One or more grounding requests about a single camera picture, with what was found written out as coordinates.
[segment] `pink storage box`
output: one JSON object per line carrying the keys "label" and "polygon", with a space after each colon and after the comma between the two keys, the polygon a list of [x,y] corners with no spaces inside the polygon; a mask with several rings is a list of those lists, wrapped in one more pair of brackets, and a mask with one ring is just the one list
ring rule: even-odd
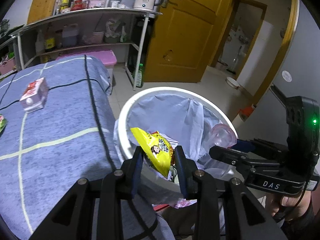
{"label": "pink storage box", "polygon": [[10,72],[15,65],[16,65],[16,61],[14,58],[9,59],[8,61],[5,61],[2,65],[0,65],[1,75],[4,75],[4,74]]}
{"label": "pink storage box", "polygon": [[69,57],[69,56],[76,56],[76,55],[83,55],[86,54],[87,56],[93,56],[96,57],[97,59],[100,59],[101,62],[105,65],[109,72],[110,76],[110,82],[112,84],[112,79],[113,79],[113,68],[115,64],[117,63],[117,58],[113,51],[111,49],[109,50],[100,50],[100,51],[82,51],[82,52],[76,52],[76,53],[71,53],[71,54],[64,54],[59,57],[58,59],[64,58],[64,57]]}

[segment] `white trash can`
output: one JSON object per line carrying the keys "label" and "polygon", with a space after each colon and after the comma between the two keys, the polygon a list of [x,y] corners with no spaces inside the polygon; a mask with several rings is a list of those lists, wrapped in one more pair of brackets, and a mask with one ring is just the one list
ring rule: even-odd
{"label": "white trash can", "polygon": [[[121,161],[132,158],[138,143],[130,128],[139,127],[144,131],[159,131],[178,141],[187,158],[197,161],[199,155],[204,154],[201,142],[218,123],[230,126],[237,137],[228,117],[204,97],[173,87],[143,90],[125,103],[115,125],[118,157]],[[222,168],[218,174],[220,178],[230,171],[230,166],[225,163],[219,163],[218,168]],[[146,163],[142,167],[140,190],[152,204],[170,204],[182,198],[179,184],[166,180]]]}

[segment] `sleeve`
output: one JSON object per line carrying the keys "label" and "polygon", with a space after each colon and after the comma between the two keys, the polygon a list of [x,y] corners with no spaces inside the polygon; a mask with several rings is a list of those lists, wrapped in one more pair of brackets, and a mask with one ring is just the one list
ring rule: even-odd
{"label": "sleeve", "polygon": [[285,221],[281,229],[287,236],[288,240],[296,240],[302,236],[313,219],[314,213],[312,209],[312,201],[310,201],[309,207],[303,216],[290,221]]}

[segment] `doorway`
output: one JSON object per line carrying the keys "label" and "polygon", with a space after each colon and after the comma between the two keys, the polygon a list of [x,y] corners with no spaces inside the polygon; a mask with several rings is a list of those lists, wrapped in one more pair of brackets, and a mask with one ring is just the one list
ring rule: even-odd
{"label": "doorway", "polygon": [[266,10],[266,4],[254,0],[233,0],[212,67],[235,79],[239,76],[256,41]]}

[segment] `green bottle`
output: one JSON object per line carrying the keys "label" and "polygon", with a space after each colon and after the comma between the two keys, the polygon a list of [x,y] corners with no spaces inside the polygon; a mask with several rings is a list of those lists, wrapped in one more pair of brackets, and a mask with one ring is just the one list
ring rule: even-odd
{"label": "green bottle", "polygon": [[137,76],[137,88],[142,88],[143,86],[143,72],[144,72],[144,67],[143,64],[139,64],[139,69],[138,69],[138,76]]}

